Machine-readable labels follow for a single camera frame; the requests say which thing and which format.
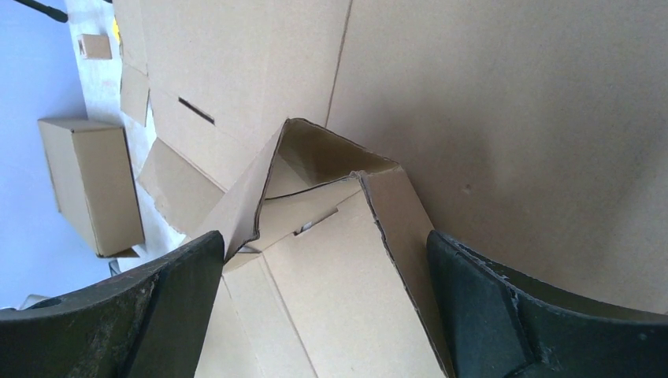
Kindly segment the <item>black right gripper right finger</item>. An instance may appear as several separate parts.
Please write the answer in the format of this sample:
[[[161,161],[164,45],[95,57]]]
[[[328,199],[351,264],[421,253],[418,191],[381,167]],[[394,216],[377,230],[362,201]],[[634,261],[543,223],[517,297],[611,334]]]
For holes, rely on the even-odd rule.
[[[666,376],[666,315],[554,287],[443,232],[426,248],[456,376]]]

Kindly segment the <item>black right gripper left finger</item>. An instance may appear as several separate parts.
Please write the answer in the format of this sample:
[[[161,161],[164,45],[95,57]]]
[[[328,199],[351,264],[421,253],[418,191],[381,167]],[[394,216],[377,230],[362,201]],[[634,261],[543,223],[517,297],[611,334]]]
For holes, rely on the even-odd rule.
[[[192,377],[224,266],[212,231],[88,287],[1,311],[4,377]]]

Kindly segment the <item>large cardboard box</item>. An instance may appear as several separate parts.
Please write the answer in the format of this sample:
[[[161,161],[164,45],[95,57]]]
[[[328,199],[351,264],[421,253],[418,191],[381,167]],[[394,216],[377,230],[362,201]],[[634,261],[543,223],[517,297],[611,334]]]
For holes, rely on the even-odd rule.
[[[451,377],[425,243],[403,168],[288,119],[196,235],[225,266],[198,377]]]

